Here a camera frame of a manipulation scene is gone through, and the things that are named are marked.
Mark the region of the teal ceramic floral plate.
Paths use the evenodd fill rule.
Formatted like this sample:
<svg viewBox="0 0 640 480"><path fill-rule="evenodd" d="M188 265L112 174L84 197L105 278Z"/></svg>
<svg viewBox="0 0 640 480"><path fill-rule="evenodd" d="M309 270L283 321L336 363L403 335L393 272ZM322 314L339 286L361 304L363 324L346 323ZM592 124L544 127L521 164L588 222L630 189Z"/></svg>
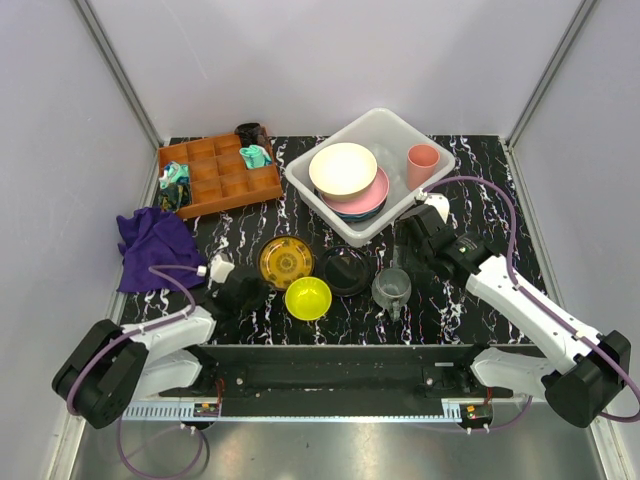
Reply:
<svg viewBox="0 0 640 480"><path fill-rule="evenodd" d="M346 223L362 223L375 218L379 213L379 210L371 210L359 215L339 214L339 217Z"/></svg>

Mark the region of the blue dotted scalloped plate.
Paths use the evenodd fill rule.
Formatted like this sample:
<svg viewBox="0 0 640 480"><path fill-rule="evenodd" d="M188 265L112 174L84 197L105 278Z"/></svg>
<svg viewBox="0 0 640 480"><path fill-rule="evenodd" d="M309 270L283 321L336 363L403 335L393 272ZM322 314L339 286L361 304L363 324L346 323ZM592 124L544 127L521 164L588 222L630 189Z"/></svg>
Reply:
<svg viewBox="0 0 640 480"><path fill-rule="evenodd" d="M339 213L337 211L335 211L335 214L347 223L358 223L358 222L363 222L375 217L383 210L383 208L384 208L383 205L379 205L377 208L362 214L344 214L344 213Z"/></svg>

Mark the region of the grey ceramic mug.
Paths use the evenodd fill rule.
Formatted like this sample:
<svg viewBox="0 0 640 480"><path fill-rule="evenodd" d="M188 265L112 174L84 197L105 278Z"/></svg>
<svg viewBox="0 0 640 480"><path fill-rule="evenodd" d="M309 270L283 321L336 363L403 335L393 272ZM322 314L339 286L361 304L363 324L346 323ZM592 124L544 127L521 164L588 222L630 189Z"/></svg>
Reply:
<svg viewBox="0 0 640 480"><path fill-rule="evenodd" d="M411 288L411 279L404 270L387 268L374 278L371 292L374 302L396 322L400 320L401 309L409 301Z"/></svg>

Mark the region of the pink plastic plate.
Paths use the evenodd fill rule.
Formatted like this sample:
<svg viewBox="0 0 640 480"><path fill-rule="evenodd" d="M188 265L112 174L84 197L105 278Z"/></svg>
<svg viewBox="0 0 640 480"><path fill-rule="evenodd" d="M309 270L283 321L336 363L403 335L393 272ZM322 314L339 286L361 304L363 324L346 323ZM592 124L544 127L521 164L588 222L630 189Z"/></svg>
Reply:
<svg viewBox="0 0 640 480"><path fill-rule="evenodd" d="M388 196L390 183L387 174L379 167L373 183L351 200L338 201L319 193L322 201L340 215L361 216L381 207Z"/></svg>

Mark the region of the amber transparent plate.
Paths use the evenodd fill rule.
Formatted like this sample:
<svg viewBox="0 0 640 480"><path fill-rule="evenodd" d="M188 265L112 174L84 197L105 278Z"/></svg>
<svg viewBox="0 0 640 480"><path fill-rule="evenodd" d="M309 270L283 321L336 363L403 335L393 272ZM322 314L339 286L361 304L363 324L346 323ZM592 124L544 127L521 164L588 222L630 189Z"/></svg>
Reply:
<svg viewBox="0 0 640 480"><path fill-rule="evenodd" d="M315 256L301 238L281 235L267 241L258 257L262 278L276 291L285 291L294 281L311 276Z"/></svg>

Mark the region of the black saucer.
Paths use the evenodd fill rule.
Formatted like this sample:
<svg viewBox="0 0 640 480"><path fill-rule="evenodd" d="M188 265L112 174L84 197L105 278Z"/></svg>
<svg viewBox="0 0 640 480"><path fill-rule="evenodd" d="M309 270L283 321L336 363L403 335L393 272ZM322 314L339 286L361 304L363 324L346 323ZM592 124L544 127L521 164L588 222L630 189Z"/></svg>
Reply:
<svg viewBox="0 0 640 480"><path fill-rule="evenodd" d="M315 273L337 297L361 294L374 277L373 259L348 245L334 246L319 258Z"/></svg>

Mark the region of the yellow plastic bowl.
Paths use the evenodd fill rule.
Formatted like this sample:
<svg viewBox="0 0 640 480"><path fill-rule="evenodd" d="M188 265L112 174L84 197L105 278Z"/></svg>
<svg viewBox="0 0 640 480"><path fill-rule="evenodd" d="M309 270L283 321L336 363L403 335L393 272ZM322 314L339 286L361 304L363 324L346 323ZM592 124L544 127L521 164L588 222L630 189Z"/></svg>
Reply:
<svg viewBox="0 0 640 480"><path fill-rule="evenodd" d="M285 306L298 320L311 322L323 317L329 310L333 296L329 286L316 277L295 280L285 292Z"/></svg>

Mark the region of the pink plastic cup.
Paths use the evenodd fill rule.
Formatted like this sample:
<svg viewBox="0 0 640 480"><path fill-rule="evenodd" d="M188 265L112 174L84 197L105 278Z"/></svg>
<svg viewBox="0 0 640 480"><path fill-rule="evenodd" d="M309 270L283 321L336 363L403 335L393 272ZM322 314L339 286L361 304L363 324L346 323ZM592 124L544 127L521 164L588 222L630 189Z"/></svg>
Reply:
<svg viewBox="0 0 640 480"><path fill-rule="evenodd" d="M410 190L417 189L429 180L435 173L440 160L437 148L420 144L412 146L407 155L407 186Z"/></svg>

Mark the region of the cream white bowl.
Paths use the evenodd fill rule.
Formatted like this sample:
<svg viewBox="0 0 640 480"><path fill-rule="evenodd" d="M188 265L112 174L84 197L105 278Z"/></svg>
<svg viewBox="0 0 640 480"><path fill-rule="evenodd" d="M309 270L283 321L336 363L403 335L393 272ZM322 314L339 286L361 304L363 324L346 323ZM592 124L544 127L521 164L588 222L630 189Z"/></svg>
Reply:
<svg viewBox="0 0 640 480"><path fill-rule="evenodd" d="M316 153L308 168L310 180L323 195L347 200L368 189L377 175L378 162L366 147L336 143Z"/></svg>

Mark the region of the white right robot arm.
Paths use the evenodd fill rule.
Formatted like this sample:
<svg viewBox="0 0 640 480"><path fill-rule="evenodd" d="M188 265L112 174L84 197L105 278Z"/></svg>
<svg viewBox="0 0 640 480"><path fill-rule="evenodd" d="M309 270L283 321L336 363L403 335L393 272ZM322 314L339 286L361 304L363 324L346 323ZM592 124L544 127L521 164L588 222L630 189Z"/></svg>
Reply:
<svg viewBox="0 0 640 480"><path fill-rule="evenodd" d="M438 209L420 205L396 223L401 264L430 270L478 297L523 332L542 357L483 348L454 371L466 396L487 387L543 398L567 423L586 428L629 385L631 344L620 332L604 335L554 304L517 273L482 236L462 235Z"/></svg>

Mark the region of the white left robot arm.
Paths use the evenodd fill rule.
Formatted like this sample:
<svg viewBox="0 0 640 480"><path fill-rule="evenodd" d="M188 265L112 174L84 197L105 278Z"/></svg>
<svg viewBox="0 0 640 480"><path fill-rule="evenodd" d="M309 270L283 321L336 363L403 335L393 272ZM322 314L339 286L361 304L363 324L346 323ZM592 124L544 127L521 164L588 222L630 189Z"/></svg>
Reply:
<svg viewBox="0 0 640 480"><path fill-rule="evenodd" d="M210 275L218 290L211 308L171 274ZM168 316L119 326L95 323L56 372L52 390L68 412L102 429L121 417L133 401L176 388L196 396L215 386L216 372L192 350L207 343L218 323L231 322L264 305L272 286L254 269L222 261L209 267L153 265L149 272L176 286L188 305Z"/></svg>

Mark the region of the orange wooden divided tray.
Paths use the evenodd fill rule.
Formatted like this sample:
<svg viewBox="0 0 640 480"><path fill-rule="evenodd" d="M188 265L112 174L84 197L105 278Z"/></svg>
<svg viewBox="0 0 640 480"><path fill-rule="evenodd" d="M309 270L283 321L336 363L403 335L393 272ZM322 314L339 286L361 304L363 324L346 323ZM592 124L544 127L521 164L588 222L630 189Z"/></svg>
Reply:
<svg viewBox="0 0 640 480"><path fill-rule="evenodd" d="M249 169L240 148L240 138L229 133L158 149L159 169L173 161L189 168L191 202L178 209L180 218L228 211L283 195L278 167L271 164Z"/></svg>

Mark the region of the teal white patterned cloth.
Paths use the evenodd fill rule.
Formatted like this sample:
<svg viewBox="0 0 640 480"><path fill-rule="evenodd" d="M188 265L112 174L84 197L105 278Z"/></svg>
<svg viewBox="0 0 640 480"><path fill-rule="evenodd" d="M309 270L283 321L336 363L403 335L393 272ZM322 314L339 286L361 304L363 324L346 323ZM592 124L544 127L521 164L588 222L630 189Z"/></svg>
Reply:
<svg viewBox="0 0 640 480"><path fill-rule="evenodd" d="M189 166L175 161L170 162L162 169L158 182L161 189L166 189L172 184L188 184L190 182Z"/></svg>

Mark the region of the mint green rolled cloth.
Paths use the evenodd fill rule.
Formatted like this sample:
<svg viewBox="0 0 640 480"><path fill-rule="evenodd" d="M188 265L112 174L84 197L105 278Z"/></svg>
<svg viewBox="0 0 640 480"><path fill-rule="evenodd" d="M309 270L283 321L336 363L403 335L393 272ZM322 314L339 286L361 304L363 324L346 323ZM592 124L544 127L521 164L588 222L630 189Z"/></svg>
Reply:
<svg viewBox="0 0 640 480"><path fill-rule="evenodd" d="M259 145L252 144L239 149L239 154L246 167L250 170L266 167L272 164L272 159L268 151Z"/></svg>

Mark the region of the dark brown cup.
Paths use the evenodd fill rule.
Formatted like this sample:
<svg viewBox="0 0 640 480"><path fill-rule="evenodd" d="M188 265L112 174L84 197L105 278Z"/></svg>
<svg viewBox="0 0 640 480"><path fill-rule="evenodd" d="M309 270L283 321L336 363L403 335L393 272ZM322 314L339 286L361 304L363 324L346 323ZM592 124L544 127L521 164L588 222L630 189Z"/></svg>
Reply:
<svg viewBox="0 0 640 480"><path fill-rule="evenodd" d="M266 129L257 122L238 125L235 128L234 134L238 136L244 148L248 148L251 145L266 148L269 145L269 136L266 133Z"/></svg>

